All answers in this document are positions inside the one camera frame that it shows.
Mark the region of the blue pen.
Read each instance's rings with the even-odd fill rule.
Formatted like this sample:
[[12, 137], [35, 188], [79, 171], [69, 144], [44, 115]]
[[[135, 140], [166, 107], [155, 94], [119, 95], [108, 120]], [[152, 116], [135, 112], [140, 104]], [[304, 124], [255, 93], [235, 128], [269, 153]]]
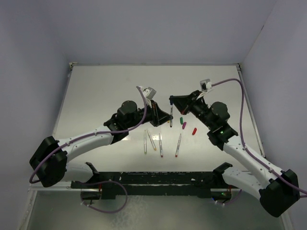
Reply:
[[170, 119], [170, 128], [173, 127], [173, 105], [170, 105], [170, 115], [172, 116], [172, 118]]

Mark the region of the green pen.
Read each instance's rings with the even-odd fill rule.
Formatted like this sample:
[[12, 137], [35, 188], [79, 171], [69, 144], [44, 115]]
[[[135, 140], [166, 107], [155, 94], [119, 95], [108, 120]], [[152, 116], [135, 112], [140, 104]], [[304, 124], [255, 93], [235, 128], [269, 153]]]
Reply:
[[146, 130], [144, 130], [144, 137], [143, 137], [144, 154], [147, 154], [147, 136], [146, 135], [147, 135], [147, 132], [146, 132]]

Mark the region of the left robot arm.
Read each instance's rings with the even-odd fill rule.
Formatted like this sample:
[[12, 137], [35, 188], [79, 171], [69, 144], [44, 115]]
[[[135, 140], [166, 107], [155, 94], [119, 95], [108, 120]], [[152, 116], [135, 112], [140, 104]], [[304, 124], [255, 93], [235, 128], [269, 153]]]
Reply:
[[29, 163], [38, 181], [44, 187], [51, 187], [74, 170], [69, 167], [69, 162], [78, 156], [121, 141], [129, 130], [139, 125], [149, 122], [158, 127], [172, 118], [154, 100], [150, 100], [143, 109], [138, 108], [134, 101], [125, 101], [109, 120], [91, 132], [61, 140], [53, 136], [43, 139]]

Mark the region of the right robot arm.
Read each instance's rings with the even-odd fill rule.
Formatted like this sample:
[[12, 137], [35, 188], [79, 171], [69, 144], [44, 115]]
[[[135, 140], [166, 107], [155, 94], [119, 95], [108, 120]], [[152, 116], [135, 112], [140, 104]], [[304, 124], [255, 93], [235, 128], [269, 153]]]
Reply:
[[236, 172], [232, 166], [213, 176], [217, 187], [236, 186], [260, 201], [273, 217], [279, 217], [300, 199], [298, 177], [292, 170], [284, 171], [244, 144], [243, 138], [228, 124], [230, 117], [226, 104], [214, 102], [211, 106], [200, 98], [196, 90], [189, 95], [170, 96], [170, 102], [182, 114], [192, 113], [210, 130], [210, 142], [234, 157], [249, 172]]

